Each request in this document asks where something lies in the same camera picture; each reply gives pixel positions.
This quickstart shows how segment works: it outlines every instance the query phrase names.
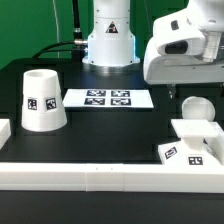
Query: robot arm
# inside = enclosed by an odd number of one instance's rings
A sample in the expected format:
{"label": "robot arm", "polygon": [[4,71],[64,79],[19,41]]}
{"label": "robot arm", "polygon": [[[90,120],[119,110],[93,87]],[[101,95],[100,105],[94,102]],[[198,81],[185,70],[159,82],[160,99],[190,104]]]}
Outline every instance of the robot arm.
{"label": "robot arm", "polygon": [[223,11],[223,0],[190,0],[186,9],[156,20],[144,60],[146,82],[224,82]]}
{"label": "robot arm", "polygon": [[84,66],[107,73],[140,62],[130,31],[130,0],[94,0],[94,29],[88,38]]}

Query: white cup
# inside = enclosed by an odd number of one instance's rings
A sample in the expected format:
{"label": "white cup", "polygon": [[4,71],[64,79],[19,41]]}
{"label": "white cup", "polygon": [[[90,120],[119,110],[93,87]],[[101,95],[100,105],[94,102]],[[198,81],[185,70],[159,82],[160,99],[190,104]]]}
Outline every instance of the white cup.
{"label": "white cup", "polygon": [[53,131],[67,123],[56,71],[31,70],[23,77],[22,127],[36,132]]}
{"label": "white cup", "polygon": [[215,118],[213,104],[203,97],[189,97],[182,104],[184,119],[205,119],[212,122]]}

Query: white ball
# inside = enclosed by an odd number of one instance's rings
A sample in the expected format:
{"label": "white ball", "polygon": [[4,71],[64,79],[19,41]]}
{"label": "white ball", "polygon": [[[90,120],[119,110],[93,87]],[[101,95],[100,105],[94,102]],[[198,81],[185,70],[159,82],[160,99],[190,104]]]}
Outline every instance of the white ball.
{"label": "white ball", "polygon": [[202,97],[189,97],[182,104],[183,119],[205,119],[212,122],[215,118],[213,104]]}

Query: black tabletop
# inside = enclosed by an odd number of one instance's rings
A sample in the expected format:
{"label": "black tabletop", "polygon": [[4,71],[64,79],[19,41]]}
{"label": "black tabletop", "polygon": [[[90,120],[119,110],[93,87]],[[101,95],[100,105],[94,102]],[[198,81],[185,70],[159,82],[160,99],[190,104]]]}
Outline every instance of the black tabletop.
{"label": "black tabletop", "polygon": [[[49,68],[58,72],[62,97],[72,89],[147,89],[154,108],[67,108],[68,123],[52,132],[21,127],[23,73]],[[0,118],[9,118],[12,136],[1,162],[160,164],[158,145],[177,140],[170,124],[181,117],[189,96],[210,100],[215,121],[224,127],[219,84],[149,86],[141,67],[107,76],[83,69],[70,59],[20,59],[0,71]],[[222,194],[0,192],[1,223],[223,223]]]}

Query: green wall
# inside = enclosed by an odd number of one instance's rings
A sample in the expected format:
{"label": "green wall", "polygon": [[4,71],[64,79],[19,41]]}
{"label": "green wall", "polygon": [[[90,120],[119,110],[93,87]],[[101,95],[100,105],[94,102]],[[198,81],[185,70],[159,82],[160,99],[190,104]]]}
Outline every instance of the green wall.
{"label": "green wall", "polygon": [[[72,40],[72,0],[55,0],[61,41]],[[187,0],[148,0],[152,21],[178,11]],[[79,0],[84,38],[93,28],[93,1]],[[131,31],[137,38],[137,56],[144,57],[150,38],[144,0],[131,0]],[[0,0],[0,69],[13,59],[32,57],[43,47],[56,43],[56,23],[52,0]]]}
{"label": "green wall", "polygon": [[[0,68],[57,42],[52,0],[0,0]],[[61,40],[72,40],[72,2],[56,0]]]}

